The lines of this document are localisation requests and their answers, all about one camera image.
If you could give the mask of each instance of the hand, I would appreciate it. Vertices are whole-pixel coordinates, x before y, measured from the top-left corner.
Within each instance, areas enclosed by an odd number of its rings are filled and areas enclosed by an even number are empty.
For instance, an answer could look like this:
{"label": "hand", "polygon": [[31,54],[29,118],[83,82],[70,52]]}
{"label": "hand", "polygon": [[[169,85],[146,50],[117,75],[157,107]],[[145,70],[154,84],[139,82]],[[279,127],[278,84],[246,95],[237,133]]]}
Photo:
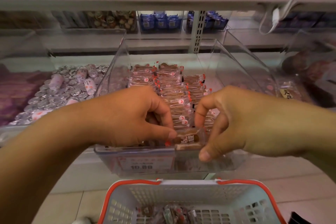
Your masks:
{"label": "hand", "polygon": [[[169,106],[149,86],[134,86],[58,111],[63,112],[62,116],[70,116],[72,123],[76,122],[74,129],[80,129],[80,136],[90,144],[123,147],[176,137]],[[45,117],[59,117],[58,111]]]}
{"label": "hand", "polygon": [[217,116],[201,161],[210,161],[236,149],[263,156],[300,155],[328,149],[325,139],[334,138],[335,114],[296,100],[227,86],[205,96],[195,112],[195,125],[202,127],[209,109]]}

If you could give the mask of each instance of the fingernail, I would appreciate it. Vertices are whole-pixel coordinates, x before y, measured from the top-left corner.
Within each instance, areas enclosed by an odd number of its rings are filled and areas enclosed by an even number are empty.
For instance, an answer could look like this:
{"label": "fingernail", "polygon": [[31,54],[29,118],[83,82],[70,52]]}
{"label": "fingernail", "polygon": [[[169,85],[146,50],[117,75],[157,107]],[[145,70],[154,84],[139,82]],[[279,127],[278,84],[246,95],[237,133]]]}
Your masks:
{"label": "fingernail", "polygon": [[199,160],[203,162],[208,162],[211,160],[210,154],[204,148],[199,153]]}
{"label": "fingernail", "polygon": [[168,139],[175,139],[177,136],[177,132],[175,130],[172,130],[169,132]]}

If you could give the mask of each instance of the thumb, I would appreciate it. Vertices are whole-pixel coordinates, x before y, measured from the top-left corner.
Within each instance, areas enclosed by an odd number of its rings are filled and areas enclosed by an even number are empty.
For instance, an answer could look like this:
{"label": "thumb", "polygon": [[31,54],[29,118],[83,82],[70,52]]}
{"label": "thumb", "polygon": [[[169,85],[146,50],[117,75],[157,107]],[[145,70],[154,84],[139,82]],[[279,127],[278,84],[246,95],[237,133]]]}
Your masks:
{"label": "thumb", "polygon": [[209,140],[206,146],[200,151],[199,160],[209,162],[214,158],[218,158],[221,155],[238,149],[239,146],[235,143],[233,135],[232,129],[228,128],[217,137]]}
{"label": "thumb", "polygon": [[166,141],[172,140],[177,136],[177,132],[172,128],[150,124],[148,122],[141,123],[139,127],[138,140],[140,142],[148,140]]}

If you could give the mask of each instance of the right hand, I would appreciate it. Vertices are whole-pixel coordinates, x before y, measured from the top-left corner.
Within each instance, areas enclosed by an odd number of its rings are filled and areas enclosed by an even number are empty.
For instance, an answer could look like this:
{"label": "right hand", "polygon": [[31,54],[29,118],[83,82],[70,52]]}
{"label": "right hand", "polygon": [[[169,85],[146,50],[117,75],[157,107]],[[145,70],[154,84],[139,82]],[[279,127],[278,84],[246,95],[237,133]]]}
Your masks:
{"label": "right hand", "polygon": [[204,125],[208,110],[213,108],[220,114],[199,154],[204,162],[237,149],[275,157],[328,148],[329,142],[324,139],[336,117],[326,109],[297,100],[227,86],[201,99],[195,112],[197,127]]}

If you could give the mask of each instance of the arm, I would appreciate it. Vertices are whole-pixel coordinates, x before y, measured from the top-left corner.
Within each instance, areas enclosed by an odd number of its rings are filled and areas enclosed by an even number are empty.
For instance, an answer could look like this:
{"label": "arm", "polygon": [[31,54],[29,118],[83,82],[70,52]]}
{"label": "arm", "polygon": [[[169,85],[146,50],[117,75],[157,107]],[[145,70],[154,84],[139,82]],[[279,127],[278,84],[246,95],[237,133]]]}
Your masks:
{"label": "arm", "polygon": [[202,98],[195,125],[201,127],[213,108],[220,114],[200,152],[202,161],[236,149],[262,156],[302,156],[336,182],[336,113],[228,86]]}
{"label": "arm", "polygon": [[[165,127],[147,123],[148,112]],[[0,223],[31,223],[57,180],[88,146],[173,139],[172,128],[168,105],[150,87],[132,87],[48,113],[0,149]]]}

